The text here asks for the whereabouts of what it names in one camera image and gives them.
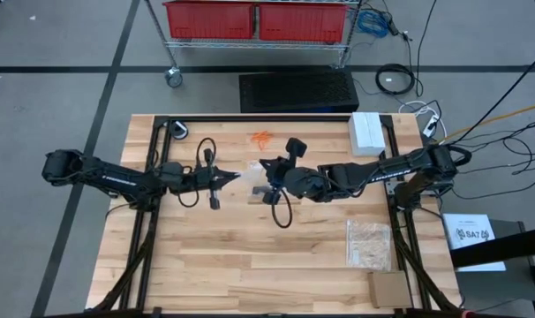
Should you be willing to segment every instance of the plastic bag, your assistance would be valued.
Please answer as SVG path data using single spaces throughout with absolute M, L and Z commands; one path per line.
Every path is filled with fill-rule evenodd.
M 389 225 L 347 220 L 346 238 L 348 266 L 391 270 L 391 228 Z

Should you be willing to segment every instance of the small cardboard piece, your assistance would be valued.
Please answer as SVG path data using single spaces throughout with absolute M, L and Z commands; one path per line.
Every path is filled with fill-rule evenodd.
M 372 272 L 367 275 L 370 298 L 375 308 L 410 308 L 411 295 L 402 271 Z

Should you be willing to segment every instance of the black metal table frame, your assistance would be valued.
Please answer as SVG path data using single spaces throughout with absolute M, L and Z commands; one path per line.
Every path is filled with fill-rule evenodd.
M 182 122 L 347 122 L 350 119 L 349 115 L 344 116 L 317 116 L 317 115 L 310 115 L 305 114 L 303 116 L 287 116 L 287 115 L 265 115 L 265 116 L 156 116 L 154 118 L 153 126 L 152 126 L 152 134 L 150 137 L 150 145 L 148 147 L 147 151 L 147 159 L 146 159 L 146 170 L 152 169 L 152 163 L 154 162 L 154 156 L 156 154 L 157 150 L 157 143 L 159 138 L 159 132 L 161 128 L 167 127 L 167 125 L 172 120 L 179 120 Z M 397 147 L 397 140 L 396 140 L 396 134 L 393 124 L 393 118 L 391 115 L 380 115 L 380 120 L 382 126 L 386 129 L 388 133 L 388 141 L 389 141 L 389 147 L 391 151 L 392 156 L 399 155 L 399 149 Z M 163 145 L 162 145 L 162 155 L 160 157 L 159 164 L 166 163 L 168 161 L 168 153 L 170 151 L 170 145 L 171 143 L 175 142 L 174 139 L 171 138 L 169 129 L 164 129 L 164 139 L 163 139 Z M 381 154 L 380 159 L 385 158 L 385 151 Z M 389 218 L 392 228 L 399 228 L 399 220 L 397 217 L 398 210 L 396 207 L 392 206 L 391 204 L 391 194 L 388 193 L 386 188 L 386 194 L 388 196 L 388 212 L 389 212 Z M 140 241 L 140 234 L 142 232 L 142 225 L 144 223 L 144 218 L 146 214 L 150 215 L 150 221 L 148 224 L 147 229 L 147 239 L 149 239 L 149 246 L 147 247 L 148 250 L 146 251 L 146 256 L 144 258 L 144 263 L 142 265 L 142 271 L 140 276 L 140 282 L 139 282 L 139 290 L 138 295 L 136 299 L 136 306 L 135 309 L 139 311 L 144 310 L 144 305 L 146 302 L 146 296 L 147 296 L 147 285 L 149 282 L 149 276 L 150 276 L 150 269 L 152 266 L 152 254 L 154 251 L 154 242 L 155 242 L 155 234 L 157 230 L 157 224 L 158 224 L 158 218 L 160 213 L 160 204 L 158 201 L 158 204 L 155 205 L 156 208 L 152 211 L 137 211 L 136 217 L 134 220 L 134 227 L 132 231 L 132 239 L 130 244 L 130 249 L 128 253 L 128 262 L 130 263 L 136 258 L 138 248 L 139 248 L 139 241 Z M 407 239 L 409 240 L 409 243 L 411 245 L 411 251 L 415 255 L 415 257 L 418 260 L 418 263 L 422 265 L 421 257 L 420 257 L 420 251 L 418 248 L 418 239 L 417 239 L 417 233 L 415 230 L 415 224 L 412 219 L 412 213 L 405 212 L 403 213 L 405 218 L 405 223 L 407 224 L 406 230 L 407 230 Z M 409 284 L 409 290 L 411 289 L 409 278 L 408 278 L 408 271 L 406 266 L 406 261 L 404 257 L 401 255 L 401 253 L 396 250 L 396 258 L 398 262 L 398 266 L 400 270 L 403 270 L 405 272 L 405 275 L 407 276 L 407 284 Z M 127 283 L 125 286 L 121 297 L 120 302 L 118 305 L 119 310 L 125 310 L 129 307 L 129 298 L 131 294 L 131 281 Z M 428 293 L 426 291 L 425 286 L 423 283 L 418 280 L 418 292 L 419 296 L 422 302 L 422 308 L 425 310 L 431 309 L 430 299 L 428 297 Z M 394 314 L 285 314 L 286 316 L 293 316 L 293 317 L 303 317 L 303 318 L 311 318 L 311 317 L 317 317 L 317 318 L 325 318 L 325 317 L 399 317 L 403 315 L 403 311 L 401 309 L 395 309 Z M 160 314 L 160 310 L 154 312 L 154 314 L 151 315 L 152 317 L 180 317 L 180 316 L 192 316 L 192 317 L 237 317 L 237 318 L 259 318 L 266 316 L 270 316 L 270 314 Z

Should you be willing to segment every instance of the orange object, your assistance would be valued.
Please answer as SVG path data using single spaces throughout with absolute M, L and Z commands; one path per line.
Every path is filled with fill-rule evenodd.
M 273 134 L 263 131 L 263 132 L 257 132 L 252 136 L 252 141 L 258 142 L 258 147 L 260 148 L 260 151 L 263 151 L 266 148 L 266 144 L 274 137 Z

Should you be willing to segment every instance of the red plastic crate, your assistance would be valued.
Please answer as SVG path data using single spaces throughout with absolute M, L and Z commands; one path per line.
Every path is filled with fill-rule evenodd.
M 168 11 L 172 38 L 252 38 L 252 4 L 176 1 L 163 5 Z
M 260 39 L 341 42 L 341 4 L 260 4 Z

